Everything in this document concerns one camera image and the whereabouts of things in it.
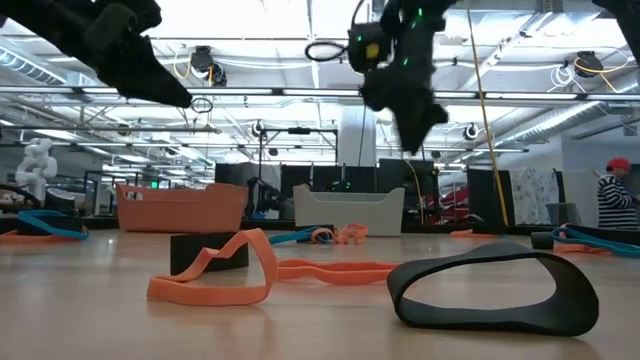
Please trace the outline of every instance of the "black foam block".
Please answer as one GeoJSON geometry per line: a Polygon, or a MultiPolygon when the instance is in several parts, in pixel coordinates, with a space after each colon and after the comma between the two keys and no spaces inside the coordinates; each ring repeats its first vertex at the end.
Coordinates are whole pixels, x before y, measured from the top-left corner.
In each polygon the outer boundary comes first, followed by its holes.
{"type": "MultiPolygon", "coordinates": [[[[171,237],[170,273],[177,275],[185,271],[203,248],[220,250],[235,233],[186,234],[171,237]]],[[[249,245],[242,245],[229,259],[216,259],[209,263],[205,272],[238,269],[249,266],[249,245]]]]}

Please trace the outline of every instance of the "fluorescent light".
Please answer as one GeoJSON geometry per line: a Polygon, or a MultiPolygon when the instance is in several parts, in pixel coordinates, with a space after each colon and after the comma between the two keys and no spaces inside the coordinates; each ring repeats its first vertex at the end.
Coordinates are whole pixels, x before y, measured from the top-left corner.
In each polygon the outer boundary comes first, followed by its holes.
{"type": "Polygon", "coordinates": [[[194,89],[198,95],[271,95],[271,89],[244,89],[244,88],[215,88],[215,89],[194,89]]]}
{"type": "Polygon", "coordinates": [[[151,160],[147,159],[146,157],[137,156],[137,155],[118,155],[118,157],[121,158],[122,160],[131,161],[131,162],[149,162],[149,161],[151,161],[151,160]]]}
{"type": "Polygon", "coordinates": [[[473,99],[476,97],[475,92],[451,92],[451,91],[436,91],[434,92],[436,98],[456,98],[456,99],[473,99]]]}
{"type": "Polygon", "coordinates": [[[80,88],[80,91],[84,91],[85,94],[107,95],[117,94],[118,89],[108,87],[94,87],[94,88],[80,88]]]}
{"type": "Polygon", "coordinates": [[[284,95],[291,96],[360,96],[358,90],[286,89],[284,95]]]}
{"type": "Polygon", "coordinates": [[[108,147],[125,147],[124,143],[78,143],[79,146],[108,146],[108,147]]]}
{"type": "Polygon", "coordinates": [[[38,134],[62,139],[62,140],[76,140],[78,137],[73,135],[68,131],[60,131],[60,130],[34,130],[38,134]]]}
{"type": "Polygon", "coordinates": [[[96,154],[105,155],[105,156],[111,156],[111,153],[106,152],[106,151],[104,151],[102,149],[95,148],[93,146],[87,146],[86,148],[89,149],[90,151],[96,153],[96,154]]]}
{"type": "Polygon", "coordinates": [[[587,100],[601,101],[640,101],[640,94],[591,94],[587,100]]]}
{"type": "Polygon", "coordinates": [[[167,170],[167,172],[172,175],[179,175],[179,176],[187,175],[187,172],[184,170],[167,170]]]}
{"type": "Polygon", "coordinates": [[[70,87],[58,86],[0,86],[0,93],[9,94],[73,94],[70,87]]]}
{"type": "Polygon", "coordinates": [[[573,100],[576,94],[545,93],[487,93],[487,99],[520,99],[520,100],[573,100]]]}

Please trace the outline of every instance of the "black loop strap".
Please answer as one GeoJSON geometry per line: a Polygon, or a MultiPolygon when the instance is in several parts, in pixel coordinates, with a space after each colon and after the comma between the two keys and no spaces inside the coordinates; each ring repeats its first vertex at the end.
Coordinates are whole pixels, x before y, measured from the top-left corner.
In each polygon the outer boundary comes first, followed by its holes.
{"type": "Polygon", "coordinates": [[[409,261],[389,274],[387,287],[400,320],[417,328],[579,336],[591,330],[599,316],[598,296],[580,269],[561,257],[514,243],[489,244],[461,255],[409,261]],[[537,259],[549,271],[556,282],[556,291],[549,299],[535,305],[476,310],[440,308],[404,297],[414,282],[442,270],[520,259],[537,259]]]}

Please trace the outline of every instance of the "black cable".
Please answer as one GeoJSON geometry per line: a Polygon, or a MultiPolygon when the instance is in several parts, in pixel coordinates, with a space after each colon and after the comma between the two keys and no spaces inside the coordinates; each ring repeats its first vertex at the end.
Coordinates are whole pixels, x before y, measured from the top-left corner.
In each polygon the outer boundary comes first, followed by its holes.
{"type": "Polygon", "coordinates": [[[360,152],[358,154],[358,167],[360,167],[360,163],[362,162],[362,143],[364,142],[364,128],[365,128],[364,125],[365,125],[366,119],[367,119],[367,107],[364,106],[364,110],[362,110],[362,132],[360,133],[360,152]]]}
{"type": "MultiPolygon", "coordinates": [[[[360,11],[360,7],[362,7],[363,3],[364,3],[364,0],[360,0],[358,2],[358,5],[356,5],[356,9],[353,11],[353,16],[351,17],[351,27],[353,27],[353,25],[356,23],[356,16],[358,15],[358,11],[360,11]]],[[[307,59],[315,62],[327,62],[327,61],[336,60],[342,57],[342,55],[344,55],[345,52],[347,52],[347,47],[335,41],[314,41],[312,43],[309,43],[304,48],[304,56],[306,56],[307,59]],[[327,57],[314,57],[311,55],[311,49],[314,46],[332,46],[337,48],[338,52],[327,57]]]]}

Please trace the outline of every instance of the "orange bin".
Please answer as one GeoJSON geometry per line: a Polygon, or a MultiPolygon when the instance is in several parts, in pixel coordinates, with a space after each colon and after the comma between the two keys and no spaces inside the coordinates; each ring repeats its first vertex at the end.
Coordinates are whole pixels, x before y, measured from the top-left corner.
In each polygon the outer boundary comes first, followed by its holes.
{"type": "Polygon", "coordinates": [[[117,185],[120,229],[134,232],[236,232],[247,205],[246,187],[211,184],[204,190],[117,185]],[[136,199],[127,195],[135,193],[136,199]]]}

